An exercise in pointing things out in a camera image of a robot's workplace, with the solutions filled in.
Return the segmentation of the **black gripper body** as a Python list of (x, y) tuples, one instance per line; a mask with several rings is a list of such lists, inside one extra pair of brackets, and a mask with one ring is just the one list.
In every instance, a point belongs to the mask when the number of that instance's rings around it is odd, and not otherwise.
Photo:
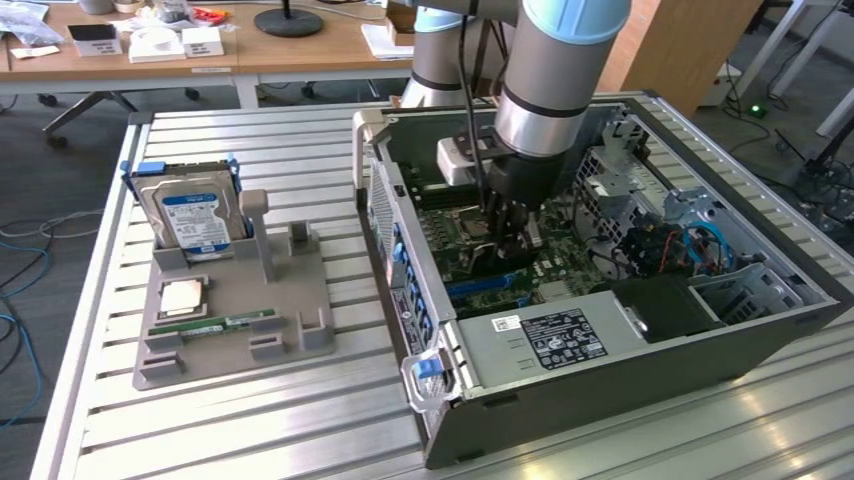
[(487, 206), (502, 205), (539, 209), (553, 196), (555, 184), (565, 168), (565, 156), (531, 157), (517, 153), (491, 160), (487, 172)]

